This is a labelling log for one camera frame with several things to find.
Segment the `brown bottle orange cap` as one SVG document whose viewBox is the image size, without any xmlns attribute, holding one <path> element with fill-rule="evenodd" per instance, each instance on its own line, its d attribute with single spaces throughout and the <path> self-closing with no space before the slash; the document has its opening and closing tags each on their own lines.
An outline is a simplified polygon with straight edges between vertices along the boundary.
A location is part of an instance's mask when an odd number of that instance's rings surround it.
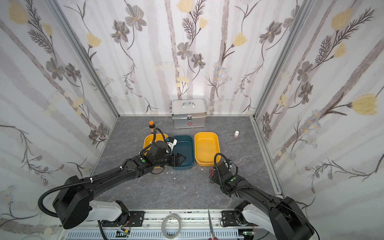
<svg viewBox="0 0 384 240">
<path fill-rule="evenodd" d="M 149 128 L 151 130 L 151 133 L 153 134 L 154 131 L 155 131 L 155 128 L 156 128 L 156 125 L 155 125 L 155 123 L 153 121 L 149 122 Z"/>
</svg>

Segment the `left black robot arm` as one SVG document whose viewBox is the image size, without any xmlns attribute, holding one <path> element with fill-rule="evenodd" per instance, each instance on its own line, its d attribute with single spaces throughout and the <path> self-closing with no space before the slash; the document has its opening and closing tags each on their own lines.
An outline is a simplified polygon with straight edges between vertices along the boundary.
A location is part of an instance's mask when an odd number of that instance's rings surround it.
<svg viewBox="0 0 384 240">
<path fill-rule="evenodd" d="M 151 173 L 156 167 L 180 166 L 186 157 L 173 152 L 177 142 L 173 137 L 152 140 L 138 155 L 124 160 L 114 169 L 83 179 L 73 176 L 64 185 L 43 193 L 38 199 L 38 207 L 46 215 L 59 218 L 64 229 L 74 228 L 85 221 L 115 222 L 122 214 L 127 214 L 128 209 L 118 201 L 98 202 L 95 197 Z"/>
</svg>

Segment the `yellow plastic bin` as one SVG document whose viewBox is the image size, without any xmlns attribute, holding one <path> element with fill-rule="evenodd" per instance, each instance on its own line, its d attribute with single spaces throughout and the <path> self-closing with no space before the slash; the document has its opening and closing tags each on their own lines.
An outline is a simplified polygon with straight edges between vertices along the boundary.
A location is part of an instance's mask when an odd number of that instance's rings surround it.
<svg viewBox="0 0 384 240">
<path fill-rule="evenodd" d="M 141 155 L 150 154 L 155 157 L 160 155 L 161 153 L 165 153 L 168 149 L 168 144 L 164 143 L 164 138 L 161 134 L 156 134 L 155 142 L 152 143 L 154 135 L 148 135 L 145 138 L 144 149 L 140 152 Z"/>
<path fill-rule="evenodd" d="M 195 159 L 201 167 L 214 166 L 214 157 L 220 153 L 218 135 L 213 132 L 200 132 L 195 135 Z"/>
</svg>

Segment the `red handled scissors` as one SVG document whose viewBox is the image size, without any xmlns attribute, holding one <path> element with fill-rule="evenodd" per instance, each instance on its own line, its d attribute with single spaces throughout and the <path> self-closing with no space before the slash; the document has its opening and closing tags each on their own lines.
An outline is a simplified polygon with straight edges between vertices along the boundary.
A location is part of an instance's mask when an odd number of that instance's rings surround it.
<svg viewBox="0 0 384 240">
<path fill-rule="evenodd" d="M 210 238 L 209 240 L 218 240 L 218 238 L 215 235 L 214 229 L 213 229 L 213 223 L 211 218 L 210 210 L 208 210 L 208 220 L 209 220 L 209 227 L 210 227 Z"/>
</svg>

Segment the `teal plastic bin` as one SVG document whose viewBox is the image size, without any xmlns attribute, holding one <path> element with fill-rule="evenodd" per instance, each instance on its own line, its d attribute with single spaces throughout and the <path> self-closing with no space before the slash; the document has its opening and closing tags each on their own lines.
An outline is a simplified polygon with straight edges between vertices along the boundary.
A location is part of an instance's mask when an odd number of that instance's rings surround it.
<svg viewBox="0 0 384 240">
<path fill-rule="evenodd" d="M 180 135 L 174 136 L 177 140 L 177 144 L 173 149 L 173 153 L 181 154 L 186 157 L 186 160 L 179 167 L 173 167 L 174 170 L 188 170 L 194 166 L 195 163 L 195 152 L 194 142 L 191 136 Z"/>
</svg>

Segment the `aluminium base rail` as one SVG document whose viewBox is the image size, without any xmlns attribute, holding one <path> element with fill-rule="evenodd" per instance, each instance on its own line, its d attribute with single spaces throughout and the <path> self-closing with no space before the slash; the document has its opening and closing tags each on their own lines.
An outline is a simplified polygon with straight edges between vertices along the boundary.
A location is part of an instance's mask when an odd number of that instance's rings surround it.
<svg viewBox="0 0 384 240">
<path fill-rule="evenodd" d="M 259 209 L 133 210 L 126 224 L 84 222 L 55 240 L 283 240 Z"/>
</svg>

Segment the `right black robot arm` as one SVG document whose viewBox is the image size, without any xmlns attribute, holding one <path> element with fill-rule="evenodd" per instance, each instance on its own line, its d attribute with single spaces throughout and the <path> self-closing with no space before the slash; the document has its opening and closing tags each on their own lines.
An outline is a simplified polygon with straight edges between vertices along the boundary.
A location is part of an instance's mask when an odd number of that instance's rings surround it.
<svg viewBox="0 0 384 240">
<path fill-rule="evenodd" d="M 232 162 L 225 155 L 216 153 L 214 156 L 214 173 L 211 182 L 220 186 L 227 195 L 236 195 L 249 205 L 255 206 L 266 216 L 266 223 L 270 223 L 278 240 L 309 240 L 313 235 L 320 238 L 320 234 L 309 222 L 296 201 L 290 197 L 284 199 L 272 196 L 253 186 L 238 172 L 231 173 Z"/>
</svg>

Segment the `grey tape roll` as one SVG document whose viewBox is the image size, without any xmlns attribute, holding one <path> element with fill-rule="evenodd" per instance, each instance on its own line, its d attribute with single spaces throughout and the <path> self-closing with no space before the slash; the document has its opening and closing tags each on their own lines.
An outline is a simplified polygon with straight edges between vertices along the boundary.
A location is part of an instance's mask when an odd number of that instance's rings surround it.
<svg viewBox="0 0 384 240">
<path fill-rule="evenodd" d="M 176 214 L 170 214 L 162 220 L 161 232 L 168 240 L 177 238 L 182 231 L 181 219 Z"/>
</svg>

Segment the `left yellow plastic bin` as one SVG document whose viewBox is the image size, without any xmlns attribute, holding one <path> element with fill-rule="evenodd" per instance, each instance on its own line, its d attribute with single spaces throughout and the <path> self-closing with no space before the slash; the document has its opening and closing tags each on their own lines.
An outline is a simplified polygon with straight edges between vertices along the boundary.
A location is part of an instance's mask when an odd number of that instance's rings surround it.
<svg viewBox="0 0 384 240">
<path fill-rule="evenodd" d="M 144 149 L 140 152 L 141 155 L 150 154 L 155 157 L 160 155 L 161 153 L 165 153 L 168 149 L 168 144 L 164 143 L 164 138 L 161 134 L 156 134 L 155 142 L 152 143 L 154 135 L 148 135 L 145 138 Z"/>
</svg>

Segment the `silver metal case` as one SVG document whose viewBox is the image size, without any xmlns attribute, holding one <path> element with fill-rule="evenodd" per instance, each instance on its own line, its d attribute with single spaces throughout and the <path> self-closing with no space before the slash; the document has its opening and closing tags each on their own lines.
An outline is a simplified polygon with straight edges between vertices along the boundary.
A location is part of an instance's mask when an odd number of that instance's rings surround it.
<svg viewBox="0 0 384 240">
<path fill-rule="evenodd" d="M 207 109 L 204 99 L 172 100 L 171 105 L 175 129 L 206 126 Z"/>
</svg>

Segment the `right yellow plastic bin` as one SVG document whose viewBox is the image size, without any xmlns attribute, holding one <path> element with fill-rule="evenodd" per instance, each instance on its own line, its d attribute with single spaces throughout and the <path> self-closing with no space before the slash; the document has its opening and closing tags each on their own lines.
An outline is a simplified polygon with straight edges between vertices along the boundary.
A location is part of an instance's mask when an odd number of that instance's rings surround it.
<svg viewBox="0 0 384 240">
<path fill-rule="evenodd" d="M 220 153 L 218 135 L 213 132 L 200 132 L 195 135 L 195 159 L 201 167 L 214 166 L 214 157 Z"/>
</svg>

